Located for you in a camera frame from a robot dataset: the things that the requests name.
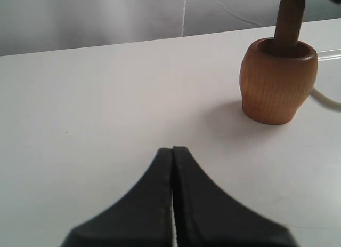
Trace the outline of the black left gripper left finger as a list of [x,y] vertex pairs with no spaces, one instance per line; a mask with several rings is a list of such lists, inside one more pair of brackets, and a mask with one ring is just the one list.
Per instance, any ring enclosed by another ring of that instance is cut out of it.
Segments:
[[161,148],[113,206],[73,228],[62,246],[172,246],[172,150]]

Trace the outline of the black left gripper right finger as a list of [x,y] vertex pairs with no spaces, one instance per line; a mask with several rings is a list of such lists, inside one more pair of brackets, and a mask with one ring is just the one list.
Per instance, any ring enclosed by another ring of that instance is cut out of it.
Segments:
[[297,246],[289,229],[242,205],[173,148],[173,209],[179,246]]

